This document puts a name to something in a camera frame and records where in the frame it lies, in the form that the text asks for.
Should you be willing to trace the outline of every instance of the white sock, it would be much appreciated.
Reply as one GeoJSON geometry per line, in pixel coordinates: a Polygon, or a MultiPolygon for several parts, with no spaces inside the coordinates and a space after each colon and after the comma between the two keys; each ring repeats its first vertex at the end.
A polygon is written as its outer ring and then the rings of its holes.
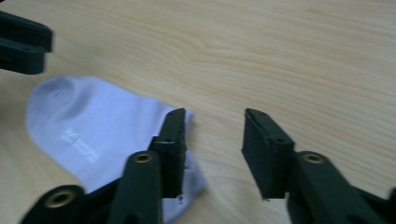
{"type": "MultiPolygon", "coordinates": [[[[55,77],[33,90],[26,126],[35,143],[90,193],[119,178],[131,154],[149,148],[172,110],[100,78],[55,77]]],[[[186,131],[191,116],[187,111],[186,131]]],[[[205,187],[189,150],[186,167],[183,200],[163,199],[164,223],[179,217],[205,187]]]]}

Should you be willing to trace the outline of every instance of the wooden table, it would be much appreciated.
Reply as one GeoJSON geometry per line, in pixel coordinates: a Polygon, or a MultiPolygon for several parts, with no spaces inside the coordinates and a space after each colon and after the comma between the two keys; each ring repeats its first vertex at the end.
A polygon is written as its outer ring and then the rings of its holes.
{"type": "Polygon", "coordinates": [[[289,222],[283,200],[261,200],[241,154],[247,107],[354,186],[381,197],[396,186],[394,1],[8,0],[0,10],[55,33],[44,74],[0,71],[1,223],[78,183],[24,126],[30,91],[61,75],[102,77],[195,112],[189,145],[208,185],[178,223],[289,222]]]}

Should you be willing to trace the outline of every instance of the table surface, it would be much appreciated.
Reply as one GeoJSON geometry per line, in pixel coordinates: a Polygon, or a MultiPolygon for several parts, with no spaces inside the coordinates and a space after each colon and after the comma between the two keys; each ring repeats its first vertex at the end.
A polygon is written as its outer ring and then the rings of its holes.
{"type": "Polygon", "coordinates": [[[264,111],[354,186],[396,186],[396,2],[391,0],[14,0],[0,10],[50,27],[46,72],[0,71],[0,219],[77,180],[24,126],[42,81],[102,77],[195,112],[189,140],[207,180],[178,223],[288,223],[263,202],[241,154],[244,111],[264,111]]]}

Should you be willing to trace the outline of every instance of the printed logo on sock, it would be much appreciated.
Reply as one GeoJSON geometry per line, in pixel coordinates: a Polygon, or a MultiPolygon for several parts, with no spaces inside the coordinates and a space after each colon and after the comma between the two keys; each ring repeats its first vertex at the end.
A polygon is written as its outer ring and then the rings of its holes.
{"type": "Polygon", "coordinates": [[[77,152],[85,156],[90,163],[95,163],[99,159],[99,155],[93,150],[85,141],[83,141],[79,133],[76,133],[72,128],[67,129],[62,135],[62,140],[72,145],[77,152]]]}

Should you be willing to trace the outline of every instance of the screw hole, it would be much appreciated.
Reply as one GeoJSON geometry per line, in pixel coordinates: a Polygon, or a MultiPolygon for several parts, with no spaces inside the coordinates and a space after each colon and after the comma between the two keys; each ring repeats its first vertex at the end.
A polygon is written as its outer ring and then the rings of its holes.
{"type": "Polygon", "coordinates": [[[306,154],[306,155],[304,155],[304,159],[306,161],[309,161],[312,163],[317,163],[317,164],[324,162],[322,157],[315,155],[315,154],[306,154]]]}
{"type": "Polygon", "coordinates": [[[48,208],[62,207],[71,203],[75,198],[76,193],[73,190],[64,189],[50,195],[45,205],[48,208]]]}
{"type": "Polygon", "coordinates": [[[134,157],[134,161],[143,163],[143,162],[148,162],[152,160],[152,156],[149,154],[140,154],[138,156],[134,157]]]}

